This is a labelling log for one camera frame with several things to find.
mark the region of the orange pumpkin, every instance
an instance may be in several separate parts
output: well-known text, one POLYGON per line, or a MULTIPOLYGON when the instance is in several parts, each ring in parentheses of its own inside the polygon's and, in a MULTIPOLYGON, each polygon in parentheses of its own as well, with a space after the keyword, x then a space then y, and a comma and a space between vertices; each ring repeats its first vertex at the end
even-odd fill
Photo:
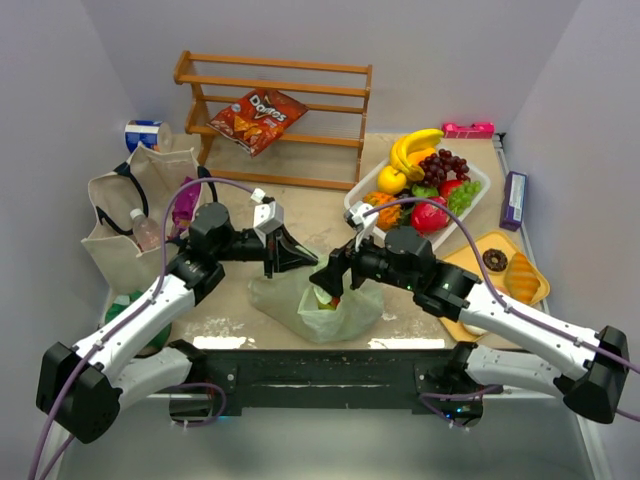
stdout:
MULTIPOLYGON (((369 192, 364 196, 362 201, 364 203, 368 203, 373 207, 377 207, 378 205, 384 205, 386 203, 392 202, 395 199, 396 198, 393 195, 389 195, 387 193, 369 192)), ((391 207, 380 210, 376 226, 380 230, 384 230, 385 232, 391 230, 398 224, 401 214, 402 207, 400 205, 393 205, 391 207)))

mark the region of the beige tabletop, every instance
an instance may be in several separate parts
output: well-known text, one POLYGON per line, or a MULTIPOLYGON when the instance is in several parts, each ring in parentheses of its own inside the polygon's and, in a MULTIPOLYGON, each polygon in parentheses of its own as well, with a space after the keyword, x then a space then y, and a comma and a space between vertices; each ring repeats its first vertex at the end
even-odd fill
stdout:
MULTIPOLYGON (((387 156, 391 145, 400 136, 367 134, 361 176, 387 156)), ((175 142, 174 149, 180 148, 180 142, 184 144, 185 141, 188 143, 193 139, 183 138, 175 142)), ((473 162, 491 179, 491 188, 465 220, 473 236, 478 237, 498 228, 504 175, 492 142, 443 139, 441 145, 473 162)), ((244 157, 230 142, 216 141, 207 165, 215 165, 216 168, 227 165, 235 170, 313 175, 339 180, 353 178, 354 160, 351 149, 274 144, 255 159, 244 157)), ((266 185, 263 188, 284 207, 285 225, 303 245, 327 254, 354 235, 343 220, 345 192, 280 185, 266 185)), ((231 212, 234 227, 241 229, 251 226, 254 206, 248 195, 225 185, 220 186, 218 192, 220 201, 231 212)), ((522 247, 520 233, 505 233, 522 247)), ((456 229, 436 254, 443 258, 465 245, 464 236, 456 229)), ((413 303, 410 292, 383 286, 384 314, 370 330, 355 340, 318 345, 299 337, 277 320, 251 307, 247 286, 251 278, 260 275, 261 264, 227 262, 224 268, 226 277, 215 291, 193 311, 174 322, 172 339, 184 338, 200 348, 366 349, 384 348, 385 345, 411 345, 409 339, 417 342, 413 342, 413 345, 422 347, 451 347, 455 344, 437 318, 424 313, 413 303)), ((510 342, 493 334, 486 335, 481 343, 496 348, 513 347, 510 342)))

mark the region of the black bag handle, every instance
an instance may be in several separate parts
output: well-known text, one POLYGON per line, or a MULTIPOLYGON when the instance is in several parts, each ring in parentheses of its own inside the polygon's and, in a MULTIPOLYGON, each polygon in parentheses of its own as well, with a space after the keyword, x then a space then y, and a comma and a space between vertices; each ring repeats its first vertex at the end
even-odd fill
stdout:
MULTIPOLYGON (((144 216, 148 217, 149 201, 147 200, 147 196, 145 195, 144 190, 142 190, 140 182, 138 182, 138 179, 133 175, 133 173, 131 173, 131 165, 129 165, 128 162, 123 162, 116 168, 114 168, 113 171, 118 175, 131 180, 131 183, 133 183, 133 186, 136 188, 138 195, 140 195, 144 216)), ((109 225, 117 234, 125 235, 127 237, 133 235, 133 229, 130 228, 129 230, 125 230, 123 228, 120 228, 118 224, 116 224, 116 222, 114 222, 113 219, 107 214, 107 212, 102 210, 100 207, 96 207, 96 214, 98 215, 98 221, 100 222, 100 225, 103 225, 102 222, 105 221, 107 222, 107 225, 109 225)))
MULTIPOLYGON (((199 165, 196 170, 197 170, 197 173, 198 173, 198 178, 211 178, 211 173, 209 172, 209 170, 207 170, 202 165, 199 165)), ((121 175, 121 176, 131 180, 131 182, 133 183, 133 186, 135 187, 135 189, 137 190, 138 194, 140 195, 140 200, 142 201, 142 211, 143 211, 145 217, 148 217, 149 216, 149 201, 147 200, 147 196, 145 195, 144 190, 142 189, 142 186, 140 185, 140 182, 138 182, 138 179, 133 175, 133 173, 131 173, 131 165, 129 165, 129 163, 127 163, 127 162, 123 162, 120 165, 118 165, 116 168, 114 168, 113 171, 115 173, 117 173, 118 175, 121 175)), ((217 202, 218 201, 218 192, 216 191, 215 185, 213 183, 211 183, 211 182, 207 182, 207 183, 209 185, 209 188, 211 189, 211 194, 213 196, 213 201, 217 202)), ((96 207, 96 214, 98 215, 98 221, 100 222, 100 225, 104 225, 102 223, 104 221, 118 235, 124 235, 124 236, 127 236, 127 237, 133 235, 133 229, 130 228, 129 230, 124 230, 124 229, 120 228, 118 226, 118 224, 116 222, 114 222, 113 219, 107 214, 107 212, 102 210, 100 207, 96 207)), ((178 245, 178 243, 179 243, 179 241, 176 241, 175 239, 169 240, 169 242, 170 243, 175 243, 176 245, 178 245)))

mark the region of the pink box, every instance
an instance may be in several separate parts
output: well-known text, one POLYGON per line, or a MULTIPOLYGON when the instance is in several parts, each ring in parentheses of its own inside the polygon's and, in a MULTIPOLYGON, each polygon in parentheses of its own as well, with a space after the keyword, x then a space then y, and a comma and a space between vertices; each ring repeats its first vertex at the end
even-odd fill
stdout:
POLYGON ((445 138, 491 138, 495 132, 493 123, 479 122, 470 127, 461 127, 455 123, 442 124, 445 138))

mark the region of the yellow tray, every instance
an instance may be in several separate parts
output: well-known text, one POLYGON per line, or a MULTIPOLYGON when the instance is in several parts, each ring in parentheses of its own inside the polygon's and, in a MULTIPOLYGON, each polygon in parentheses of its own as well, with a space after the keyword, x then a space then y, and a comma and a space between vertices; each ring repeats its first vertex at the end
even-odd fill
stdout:
MULTIPOLYGON (((482 254, 483 252, 485 252, 490 248, 497 248, 498 250, 502 250, 504 254, 507 256, 507 258, 511 260, 511 257, 513 257, 513 255, 516 254, 517 252, 522 253, 521 250, 515 245, 515 243, 513 243, 513 241, 509 237, 507 237, 504 233, 502 233, 499 230, 494 230, 492 232, 489 232, 475 239, 475 242, 476 242, 476 245, 478 246, 478 250, 480 251, 480 254, 482 254)), ((445 262, 453 263, 454 265, 464 268, 465 270, 473 272, 476 275, 478 275, 480 278, 482 278, 482 274, 480 272, 480 267, 478 266, 476 257, 473 255, 473 250, 471 250, 471 247, 468 245, 466 247, 462 247, 460 250, 456 250, 451 255, 445 257, 443 260, 445 262)), ((532 265, 532 267, 538 279, 540 280, 540 288, 538 288, 538 291, 536 292, 536 294, 533 297, 533 300, 531 301, 531 304, 535 305, 540 300, 542 300, 543 298, 547 297, 547 295, 549 295, 549 293, 551 292, 551 285, 549 285, 549 281, 546 278, 544 278, 544 276, 538 271, 538 269, 535 266, 532 265)), ((491 282, 496 287, 502 287, 506 289, 504 284, 505 272, 500 272, 500 273, 495 273, 491 271, 489 272, 491 282)), ((460 322, 452 322, 447 318, 439 318, 439 320, 442 322, 445 328, 449 331, 449 333, 451 334, 451 336, 454 338, 456 342, 475 342, 480 338, 480 336, 478 335, 473 335, 472 333, 469 333, 462 326, 460 322)))

